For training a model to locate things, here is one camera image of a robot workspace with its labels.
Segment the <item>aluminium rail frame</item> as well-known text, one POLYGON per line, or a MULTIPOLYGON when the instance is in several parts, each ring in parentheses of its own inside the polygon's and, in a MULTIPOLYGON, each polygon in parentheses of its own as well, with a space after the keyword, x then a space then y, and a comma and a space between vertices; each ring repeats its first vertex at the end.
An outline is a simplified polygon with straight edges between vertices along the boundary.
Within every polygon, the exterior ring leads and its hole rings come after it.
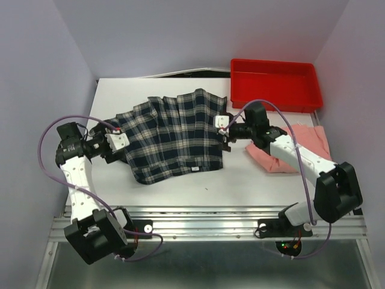
POLYGON ((237 144, 224 154, 222 170, 137 183, 121 161, 92 162, 96 193, 111 207, 124 206, 135 219, 150 219, 156 241, 253 241, 259 219, 276 217, 285 206, 313 198, 314 187, 299 175, 268 174, 237 144))

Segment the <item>red plastic bin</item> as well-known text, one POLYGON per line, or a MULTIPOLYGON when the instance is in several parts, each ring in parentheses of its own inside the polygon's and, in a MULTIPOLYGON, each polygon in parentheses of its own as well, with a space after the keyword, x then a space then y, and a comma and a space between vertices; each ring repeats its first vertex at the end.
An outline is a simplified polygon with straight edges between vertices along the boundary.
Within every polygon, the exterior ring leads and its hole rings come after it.
POLYGON ((323 106, 314 65, 285 61, 232 59, 230 99, 233 108, 264 99, 293 113, 313 113, 323 106))

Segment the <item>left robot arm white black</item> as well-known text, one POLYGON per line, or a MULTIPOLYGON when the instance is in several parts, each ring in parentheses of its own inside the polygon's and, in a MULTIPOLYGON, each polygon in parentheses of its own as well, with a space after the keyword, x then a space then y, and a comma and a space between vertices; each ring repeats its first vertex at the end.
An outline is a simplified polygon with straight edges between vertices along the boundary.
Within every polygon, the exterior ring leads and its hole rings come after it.
POLYGON ((92 264, 127 245, 134 230, 131 219, 117 219, 97 196, 92 178, 92 159, 107 163, 119 160, 129 140, 120 129, 98 125, 93 138, 86 140, 75 122, 57 128, 60 143, 55 162, 64 173, 69 188, 71 224, 64 228, 66 240, 79 256, 92 264))

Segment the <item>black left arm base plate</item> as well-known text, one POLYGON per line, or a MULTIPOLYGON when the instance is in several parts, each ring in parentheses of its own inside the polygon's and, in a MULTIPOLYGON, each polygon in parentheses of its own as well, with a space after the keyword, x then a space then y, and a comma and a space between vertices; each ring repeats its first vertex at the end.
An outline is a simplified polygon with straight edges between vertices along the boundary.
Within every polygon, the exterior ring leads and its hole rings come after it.
POLYGON ((128 243, 122 247, 117 253, 127 258, 131 257, 138 249, 140 240, 149 240, 152 238, 153 221, 150 219, 127 221, 123 227, 125 230, 136 233, 143 233, 144 235, 132 235, 126 233, 128 243))

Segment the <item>navy plaid skirt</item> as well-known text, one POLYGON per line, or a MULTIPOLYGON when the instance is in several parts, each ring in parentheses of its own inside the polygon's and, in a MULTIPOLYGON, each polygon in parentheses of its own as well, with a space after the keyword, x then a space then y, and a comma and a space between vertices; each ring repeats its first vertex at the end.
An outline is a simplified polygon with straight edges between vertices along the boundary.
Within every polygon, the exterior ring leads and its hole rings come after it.
POLYGON ((137 182, 154 184, 175 176, 223 168, 222 136, 214 125, 227 98, 196 89, 171 97, 152 96, 108 123, 129 140, 122 161, 137 182))

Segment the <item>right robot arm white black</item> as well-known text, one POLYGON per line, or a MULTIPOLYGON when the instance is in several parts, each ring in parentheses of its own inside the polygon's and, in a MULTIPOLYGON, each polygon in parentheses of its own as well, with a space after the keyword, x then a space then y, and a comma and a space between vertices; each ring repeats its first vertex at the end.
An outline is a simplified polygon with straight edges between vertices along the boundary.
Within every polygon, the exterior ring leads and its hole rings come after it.
POLYGON ((314 197, 304 187, 306 201, 295 203, 280 212, 277 228, 290 235, 304 223, 323 220, 334 223, 363 203, 362 193, 354 167, 347 162, 335 163, 317 155, 297 142, 293 132, 270 125, 263 100, 247 103, 233 116, 219 115, 214 127, 223 136, 223 149, 241 139, 250 139, 267 155, 284 161, 300 172, 304 183, 315 187, 314 197))

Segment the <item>pink folded skirt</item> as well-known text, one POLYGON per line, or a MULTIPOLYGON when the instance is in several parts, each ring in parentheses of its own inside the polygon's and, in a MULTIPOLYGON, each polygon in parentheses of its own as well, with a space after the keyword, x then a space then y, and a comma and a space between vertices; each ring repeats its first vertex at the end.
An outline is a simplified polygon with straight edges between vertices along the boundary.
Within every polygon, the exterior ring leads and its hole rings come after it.
MULTIPOLYGON (((313 153, 331 161, 330 149, 324 128, 322 126, 310 127, 302 124, 292 126, 297 142, 313 153)), ((255 162, 268 173, 297 173, 297 171, 284 161, 267 155, 253 143, 245 147, 246 152, 255 162)))

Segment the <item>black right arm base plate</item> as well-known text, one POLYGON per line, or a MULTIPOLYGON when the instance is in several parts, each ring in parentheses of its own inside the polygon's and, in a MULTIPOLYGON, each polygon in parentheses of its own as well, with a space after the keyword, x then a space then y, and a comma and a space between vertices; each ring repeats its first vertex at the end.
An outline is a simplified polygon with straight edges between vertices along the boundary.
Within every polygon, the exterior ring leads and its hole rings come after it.
POLYGON ((254 230, 258 239, 276 238, 276 249, 283 256, 299 257, 302 250, 302 238, 312 237, 312 228, 305 225, 292 226, 280 219, 259 219, 254 230))

